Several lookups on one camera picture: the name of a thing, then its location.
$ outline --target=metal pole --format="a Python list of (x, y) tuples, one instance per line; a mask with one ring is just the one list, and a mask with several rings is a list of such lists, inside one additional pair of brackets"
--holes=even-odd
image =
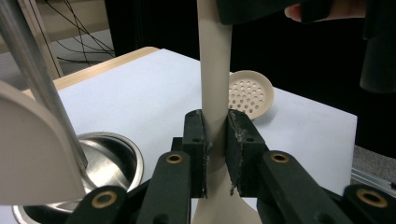
[(67, 117), (61, 98), (50, 78), (44, 58), (23, 16), (17, 0), (1, 0), (0, 32), (15, 62), (21, 69), (35, 100), (60, 121), (71, 143), (79, 169), (85, 171), (87, 159), (73, 126)]

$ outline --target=stainless steel bowl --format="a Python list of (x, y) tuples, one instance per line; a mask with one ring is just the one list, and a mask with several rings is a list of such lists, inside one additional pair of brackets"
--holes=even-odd
[[(143, 157), (128, 138), (115, 133), (84, 133), (78, 136), (88, 160), (82, 181), (86, 193), (102, 186), (120, 186), (130, 191), (140, 184)], [(63, 223), (80, 200), (39, 206), (13, 206), (19, 223)]]

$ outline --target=white tabletop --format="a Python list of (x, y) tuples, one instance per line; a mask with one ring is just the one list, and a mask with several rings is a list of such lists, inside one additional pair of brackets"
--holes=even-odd
[[(182, 137), (185, 114), (201, 108), (200, 79), (198, 61), (161, 49), (59, 93), (77, 134), (117, 133), (137, 144), (146, 181)], [(294, 156), (322, 187), (342, 194), (349, 185), (356, 116), (276, 88), (253, 123), (271, 150)]]

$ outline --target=beige plastic spatula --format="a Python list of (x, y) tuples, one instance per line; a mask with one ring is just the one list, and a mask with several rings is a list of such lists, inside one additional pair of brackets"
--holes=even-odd
[(0, 81), (0, 204), (38, 205), (85, 195), (59, 121)]

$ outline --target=white perforated dish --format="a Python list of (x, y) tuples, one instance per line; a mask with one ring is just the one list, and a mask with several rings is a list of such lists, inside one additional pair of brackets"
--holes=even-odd
[(274, 87), (263, 74), (242, 70), (230, 75), (229, 108), (242, 111), (254, 120), (274, 101)]

